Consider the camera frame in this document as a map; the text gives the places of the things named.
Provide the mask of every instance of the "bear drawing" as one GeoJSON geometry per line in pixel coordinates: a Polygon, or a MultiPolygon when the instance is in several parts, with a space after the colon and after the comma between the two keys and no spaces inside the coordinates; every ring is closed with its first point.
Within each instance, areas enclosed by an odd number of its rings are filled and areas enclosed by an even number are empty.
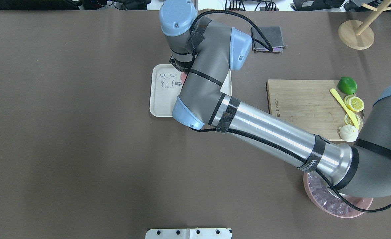
{"type": "Polygon", "coordinates": [[[160,81],[163,88],[172,88],[176,74],[160,74],[160,81]]]}

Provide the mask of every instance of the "yellow plastic utensil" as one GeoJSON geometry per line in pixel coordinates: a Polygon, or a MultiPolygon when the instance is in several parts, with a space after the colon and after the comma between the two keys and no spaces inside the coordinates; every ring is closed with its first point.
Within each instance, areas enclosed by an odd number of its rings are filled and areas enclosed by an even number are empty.
{"type": "Polygon", "coordinates": [[[356,129],[359,129],[359,123],[358,120],[353,113],[353,111],[349,110],[349,108],[344,104],[343,100],[341,99],[340,95],[338,92],[334,89],[331,88],[329,92],[332,94],[332,96],[340,103],[340,106],[346,111],[346,113],[349,115],[349,118],[352,120],[353,125],[356,127],[356,129]]]}

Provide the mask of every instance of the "brown table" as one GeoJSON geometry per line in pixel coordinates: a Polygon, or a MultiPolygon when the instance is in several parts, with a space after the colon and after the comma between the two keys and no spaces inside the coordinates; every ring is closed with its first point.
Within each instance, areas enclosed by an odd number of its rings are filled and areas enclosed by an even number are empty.
{"type": "MultiPolygon", "coordinates": [[[[346,75],[368,117],[391,85],[391,13],[371,24],[364,51],[337,29],[367,13],[246,14],[281,26],[288,45],[251,52],[233,72],[233,95],[249,104],[268,110],[267,79],[346,75]]],[[[228,227],[236,239],[391,238],[391,209],[327,215],[291,165],[152,116],[151,72],[169,57],[156,11],[0,12],[0,238],[143,239],[149,228],[188,227],[228,227]]]]}

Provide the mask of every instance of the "wooden stand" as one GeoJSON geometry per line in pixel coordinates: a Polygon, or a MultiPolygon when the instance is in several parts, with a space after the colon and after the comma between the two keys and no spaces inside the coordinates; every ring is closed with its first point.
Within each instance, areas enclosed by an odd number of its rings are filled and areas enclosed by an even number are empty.
{"type": "Polygon", "coordinates": [[[349,20],[345,21],[338,28],[338,36],[348,47],[355,50],[365,50],[374,43],[374,32],[369,25],[383,12],[391,10],[388,5],[391,0],[384,0],[377,8],[363,3],[362,6],[373,10],[371,15],[364,21],[349,20]]]}

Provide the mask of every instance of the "gray cloth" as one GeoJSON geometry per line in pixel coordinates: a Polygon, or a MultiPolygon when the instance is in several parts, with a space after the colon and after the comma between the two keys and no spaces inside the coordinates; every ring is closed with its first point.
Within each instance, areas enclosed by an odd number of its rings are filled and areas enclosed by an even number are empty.
{"type": "MultiPolygon", "coordinates": [[[[265,37],[268,39],[272,48],[286,47],[286,45],[284,45],[284,40],[282,39],[282,32],[280,26],[265,26],[265,27],[259,27],[259,29],[263,32],[265,37]]],[[[251,36],[266,44],[265,41],[260,36],[259,32],[257,32],[256,29],[254,29],[254,27],[251,27],[251,36]]],[[[255,41],[253,41],[253,50],[267,51],[262,45],[260,45],[258,42],[255,41]]]]}

